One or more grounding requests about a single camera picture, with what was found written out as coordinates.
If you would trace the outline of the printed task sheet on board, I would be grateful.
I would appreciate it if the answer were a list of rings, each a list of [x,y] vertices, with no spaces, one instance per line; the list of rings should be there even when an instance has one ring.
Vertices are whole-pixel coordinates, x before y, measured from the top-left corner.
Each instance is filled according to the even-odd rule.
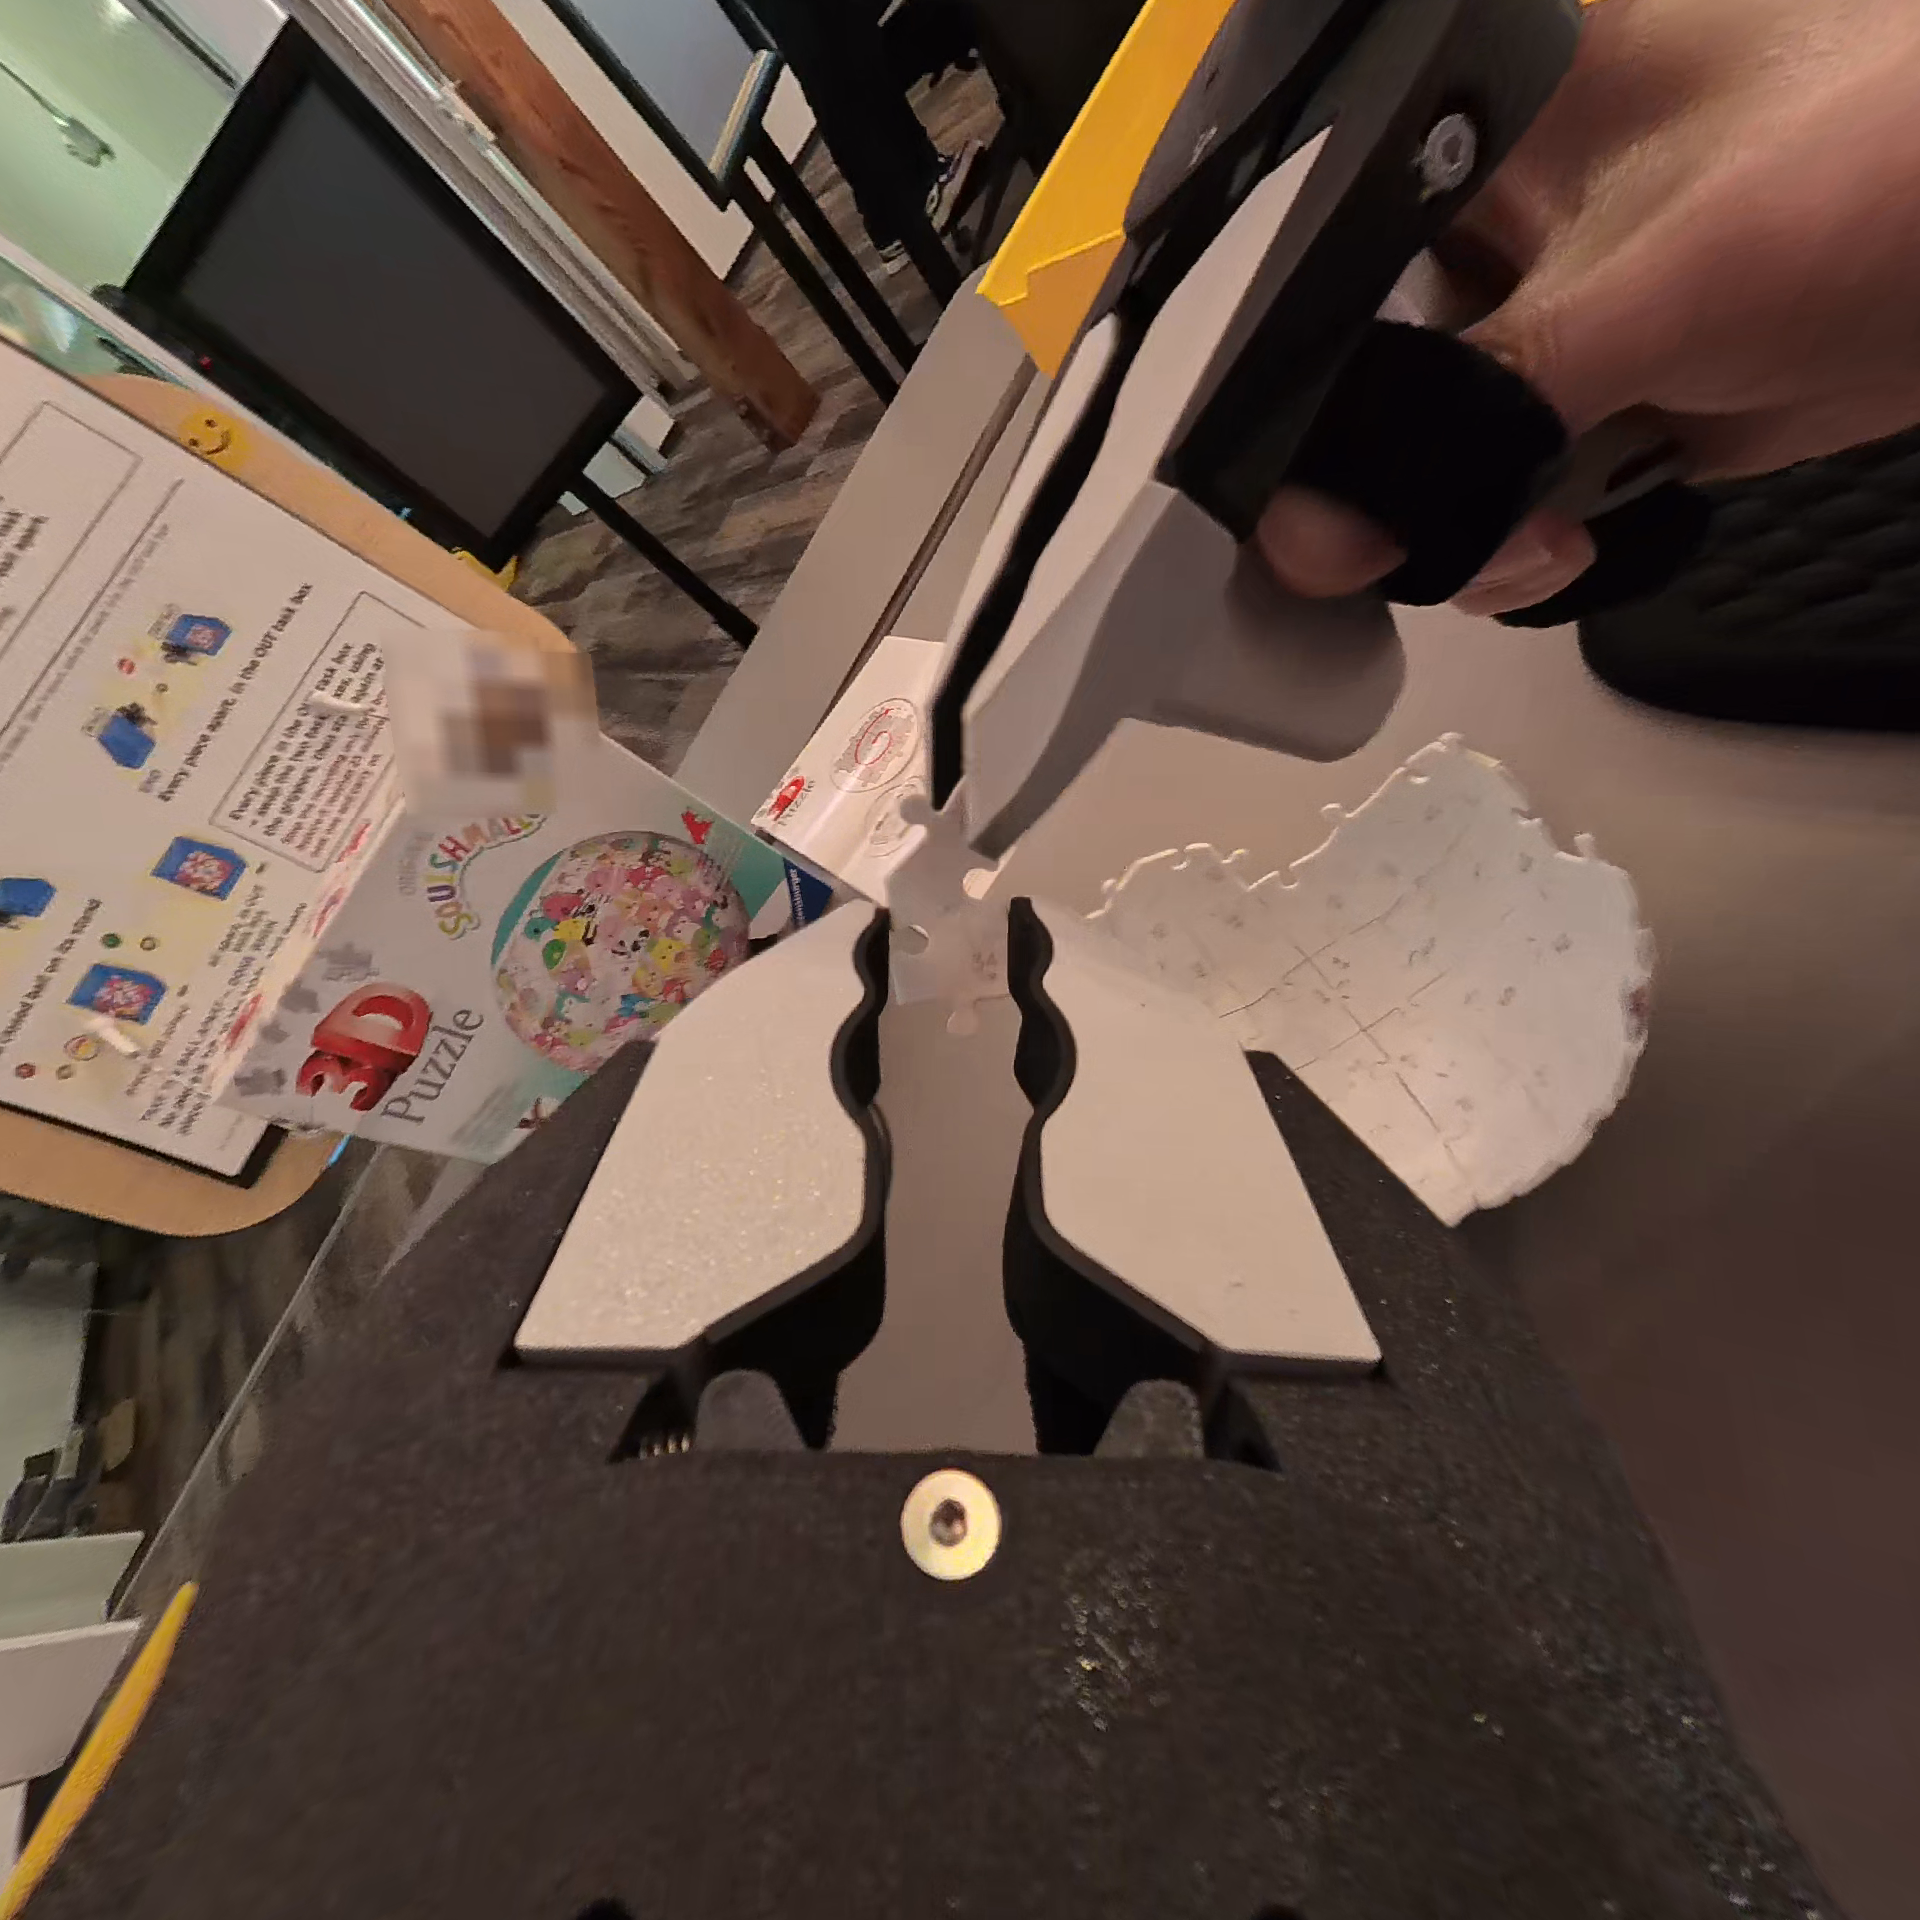
[[[349,548],[387,578],[421,590],[448,617],[537,655],[557,655],[563,675],[590,695],[590,665],[570,641],[529,604],[518,604],[476,562],[435,544],[338,474],[308,458],[274,428],[255,421],[239,403],[209,403],[153,375],[69,375],[36,356],[2,347],[2,383],[51,380],[62,397],[91,391],[120,418],[140,421],[147,439],[185,450],[195,414],[223,414],[242,428],[239,450],[194,454],[195,471],[230,474],[239,487],[303,518],[319,536]],[[220,1237],[260,1224],[308,1196],[347,1139],[325,1130],[281,1136],[250,1189],[234,1189],[209,1171],[153,1160],[125,1142],[84,1136],[51,1120],[2,1110],[2,1196],[104,1219],[160,1237]]]

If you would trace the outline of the partly built puzzle ball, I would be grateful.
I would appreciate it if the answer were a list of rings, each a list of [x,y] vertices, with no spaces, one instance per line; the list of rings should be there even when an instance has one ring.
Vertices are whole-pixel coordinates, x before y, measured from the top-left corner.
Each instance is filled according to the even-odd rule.
[[[1646,1048],[1651,935],[1589,837],[1562,848],[1456,733],[1295,861],[1195,844],[1134,860],[1092,924],[1273,1056],[1456,1229],[1569,1165]]]

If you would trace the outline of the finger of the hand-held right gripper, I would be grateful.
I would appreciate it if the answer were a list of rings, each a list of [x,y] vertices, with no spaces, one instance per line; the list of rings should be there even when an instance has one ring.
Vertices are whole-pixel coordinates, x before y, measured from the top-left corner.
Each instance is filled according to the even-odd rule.
[[[1171,481],[1171,450],[1227,372],[1243,336],[1242,315],[1256,305],[1267,256],[1325,142],[1325,130],[1317,133],[1252,187],[1152,321],[1106,315],[1051,380],[1041,421],[996,506],[946,634],[945,678],[932,708],[934,803],[945,803],[960,781],[960,699],[1045,553],[1064,562],[1070,541],[1092,544],[1144,483],[1185,493],[1227,534],[1222,515],[1198,502],[1195,483]],[[1227,536],[1238,548],[1227,621],[1246,661],[1252,711],[1230,729],[1207,733],[1283,756],[1332,758],[1337,610],[1295,606],[1243,554],[1243,540]]]
[[[960,818],[1007,855],[1121,722],[1230,729],[1252,711],[1227,621],[1233,540],[1144,483],[1100,536],[1045,553],[960,699]]]

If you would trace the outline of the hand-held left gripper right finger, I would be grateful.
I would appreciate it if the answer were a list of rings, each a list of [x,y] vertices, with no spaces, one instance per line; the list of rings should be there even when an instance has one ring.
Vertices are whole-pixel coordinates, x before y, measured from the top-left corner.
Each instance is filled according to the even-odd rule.
[[[1093,1454],[1134,1388],[1189,1394],[1203,1454],[1267,1454],[1243,1391],[1382,1369],[1246,1052],[1118,941],[1014,899],[1029,1099],[1004,1229],[1037,1454]]]

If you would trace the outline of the wooden beam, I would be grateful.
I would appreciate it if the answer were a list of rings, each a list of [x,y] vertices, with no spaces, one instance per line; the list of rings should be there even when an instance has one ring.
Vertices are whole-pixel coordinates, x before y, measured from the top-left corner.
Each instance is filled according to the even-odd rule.
[[[816,388],[711,274],[507,14],[496,2],[391,2],[391,14],[539,200],[663,322],[758,441],[769,450],[797,444],[820,408]]]

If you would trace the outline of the white illustrated task sheet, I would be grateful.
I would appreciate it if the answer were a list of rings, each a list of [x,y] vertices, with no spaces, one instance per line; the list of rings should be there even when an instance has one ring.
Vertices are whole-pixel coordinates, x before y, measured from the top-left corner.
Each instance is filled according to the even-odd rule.
[[[225,1096],[395,822],[382,643],[438,610],[2,347],[2,1106],[249,1189]]]

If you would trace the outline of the single white puzzle piece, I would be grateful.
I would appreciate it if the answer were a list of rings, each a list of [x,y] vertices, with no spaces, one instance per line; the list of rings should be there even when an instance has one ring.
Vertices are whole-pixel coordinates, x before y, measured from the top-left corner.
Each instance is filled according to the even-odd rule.
[[[971,803],[971,781],[956,781],[945,803],[927,791],[904,797],[910,846],[884,875],[887,1004],[934,1008],[955,1039],[977,1036],[978,1011],[1009,997],[1009,848],[974,846]]]

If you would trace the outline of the black monitor screen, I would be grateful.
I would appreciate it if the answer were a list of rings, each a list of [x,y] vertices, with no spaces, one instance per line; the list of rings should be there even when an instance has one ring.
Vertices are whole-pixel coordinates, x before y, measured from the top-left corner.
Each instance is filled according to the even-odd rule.
[[[445,548],[513,562],[636,387],[301,26],[284,24],[125,282],[214,388]]]

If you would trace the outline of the person's right hand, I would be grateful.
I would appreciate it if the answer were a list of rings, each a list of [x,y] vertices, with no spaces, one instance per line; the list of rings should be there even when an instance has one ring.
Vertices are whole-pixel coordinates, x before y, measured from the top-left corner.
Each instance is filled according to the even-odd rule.
[[[1917,425],[1917,2],[1586,2],[1428,305],[1694,481]]]

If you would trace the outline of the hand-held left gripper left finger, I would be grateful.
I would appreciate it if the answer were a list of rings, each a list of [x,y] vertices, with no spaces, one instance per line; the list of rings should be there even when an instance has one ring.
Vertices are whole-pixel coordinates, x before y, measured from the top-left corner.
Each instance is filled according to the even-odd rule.
[[[694,1423],[775,1384],[823,1454],[884,1306],[890,1139],[879,1017],[890,924],[852,900],[710,988],[650,1048],[517,1330],[533,1369],[636,1371]]]

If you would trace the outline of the white instruction leaflet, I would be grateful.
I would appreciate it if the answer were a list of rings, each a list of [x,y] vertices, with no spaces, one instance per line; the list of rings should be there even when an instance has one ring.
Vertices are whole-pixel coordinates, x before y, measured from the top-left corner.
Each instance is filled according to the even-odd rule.
[[[751,820],[791,861],[879,905],[925,840],[904,808],[927,797],[945,653],[939,641],[879,641]]]

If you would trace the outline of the colourful puzzle box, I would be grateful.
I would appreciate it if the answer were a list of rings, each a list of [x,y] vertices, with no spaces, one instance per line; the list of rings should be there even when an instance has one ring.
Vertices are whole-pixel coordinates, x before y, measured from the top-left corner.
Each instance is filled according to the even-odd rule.
[[[281,1130],[496,1164],[797,905],[764,837],[612,742],[545,813],[395,808],[315,886],[212,1086]]]

